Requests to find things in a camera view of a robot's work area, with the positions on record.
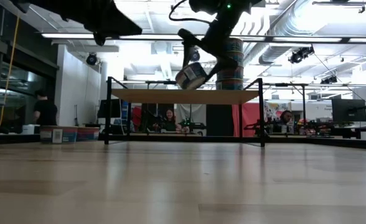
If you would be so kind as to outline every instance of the man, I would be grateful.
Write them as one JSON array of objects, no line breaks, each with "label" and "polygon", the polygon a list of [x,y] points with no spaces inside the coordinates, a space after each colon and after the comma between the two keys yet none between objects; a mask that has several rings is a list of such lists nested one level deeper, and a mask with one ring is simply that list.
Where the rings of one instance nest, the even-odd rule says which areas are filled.
[{"label": "man", "polygon": [[56,105],[47,99],[47,95],[43,90],[35,91],[35,95],[38,99],[34,106],[34,121],[36,124],[56,126]]}]

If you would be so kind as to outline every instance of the ceiling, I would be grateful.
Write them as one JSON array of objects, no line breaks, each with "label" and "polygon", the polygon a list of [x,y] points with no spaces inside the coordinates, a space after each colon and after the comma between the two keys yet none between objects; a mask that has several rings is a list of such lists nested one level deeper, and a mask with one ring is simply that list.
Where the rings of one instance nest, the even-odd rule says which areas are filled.
[{"label": "ceiling", "polygon": [[[253,7],[251,15],[247,13],[242,15],[233,34],[265,35],[271,24],[283,26],[284,24],[281,23],[284,22],[284,17],[291,16],[295,18],[297,29],[311,31],[313,36],[366,36],[366,5],[363,13],[359,13],[360,6],[316,5],[303,7],[305,9],[300,7],[297,9],[296,5],[293,5],[295,10],[285,12],[285,9],[292,2],[293,0],[266,0],[266,7]],[[310,3],[311,5],[313,1],[298,0],[298,2]],[[0,0],[0,3],[13,11],[13,6],[8,0]],[[145,34],[176,34],[180,28],[185,28],[193,34],[204,34],[208,29],[207,24],[200,22],[170,21],[168,14],[171,6],[176,4],[175,0],[115,0],[115,4],[120,11],[142,27]],[[193,13],[188,3],[178,7],[174,17],[196,17],[210,21],[213,18],[206,13]],[[43,33],[88,32],[77,22],[65,22],[59,15],[33,5],[31,5],[29,13],[22,18]],[[154,54],[154,47],[152,48],[154,42],[151,41],[107,40],[106,47],[103,48],[97,47],[93,40],[56,41],[56,43],[67,44],[69,51],[81,58],[86,58],[89,51],[94,50],[98,52],[102,61],[112,61],[115,57],[123,58],[125,62],[124,73],[128,80],[137,80],[143,77],[152,79],[151,75],[165,69],[165,62],[170,67],[172,74],[176,74],[181,69],[182,45],[180,42],[166,42],[167,46],[172,49],[168,57]],[[259,63],[259,55],[257,55],[259,52],[255,51],[259,48],[260,44],[245,44],[246,81],[263,77],[264,82],[270,83],[320,83],[322,78],[334,73],[344,83],[355,83],[352,78],[354,70],[357,71],[362,63],[366,63],[366,45],[316,44],[314,45],[315,55],[299,64],[288,62],[292,50],[298,48],[287,47],[287,51],[278,55],[273,63],[267,66]],[[200,51],[200,55],[201,62],[210,63],[209,67],[215,61],[211,55],[207,55],[203,51]]]}]

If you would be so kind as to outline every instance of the black metal frame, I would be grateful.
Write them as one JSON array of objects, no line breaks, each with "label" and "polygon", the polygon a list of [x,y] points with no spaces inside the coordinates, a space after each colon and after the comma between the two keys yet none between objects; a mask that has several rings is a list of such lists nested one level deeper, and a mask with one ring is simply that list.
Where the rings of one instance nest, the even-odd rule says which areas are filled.
[{"label": "black metal frame", "polygon": [[[165,141],[165,142],[238,142],[238,143],[260,143],[261,147],[265,147],[267,142],[270,143],[306,143],[306,144],[322,144],[328,146],[342,146],[342,147],[356,147],[366,149],[366,141],[363,140],[350,140],[350,139],[319,139],[319,138],[266,138],[265,136],[265,120],[260,119],[260,136],[252,137],[252,138],[244,138],[243,137],[243,126],[242,126],[242,104],[238,105],[239,108],[239,125],[240,132],[239,137],[190,137],[186,136],[184,138],[179,136],[131,136],[130,135],[130,123],[127,125],[127,133],[125,136],[123,135],[113,135],[110,136],[110,115],[111,115],[111,91],[112,91],[112,81],[115,81],[123,88],[127,89],[128,87],[116,80],[113,77],[108,77],[107,79],[107,99],[106,99],[106,127],[105,134],[100,135],[99,140],[103,140],[105,144],[109,144],[110,140],[112,141]],[[175,85],[174,81],[147,81],[146,84],[148,88],[150,84],[164,84],[164,85]],[[258,85],[258,94],[259,94],[259,115],[260,118],[264,118],[264,100],[263,100],[263,85],[274,85],[277,87],[287,87],[300,86],[302,88],[302,92],[297,89],[303,96],[303,118],[304,122],[306,122],[306,99],[305,99],[305,89],[308,84],[297,84],[297,83],[263,83],[262,78],[258,78],[249,85],[247,85],[242,91],[249,89],[249,87],[257,84]],[[131,103],[128,103],[128,121],[131,119]]]}]

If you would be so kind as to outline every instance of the red curtain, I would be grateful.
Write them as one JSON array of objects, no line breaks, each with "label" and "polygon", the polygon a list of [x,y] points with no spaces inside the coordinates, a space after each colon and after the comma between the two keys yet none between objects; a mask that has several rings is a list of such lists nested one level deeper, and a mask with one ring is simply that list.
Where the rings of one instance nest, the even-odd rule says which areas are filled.
[{"label": "red curtain", "polygon": [[[256,123],[259,119],[259,103],[243,104],[243,128],[248,124]],[[233,105],[234,136],[240,136],[238,105]],[[255,130],[243,130],[243,137],[253,137]]]}]

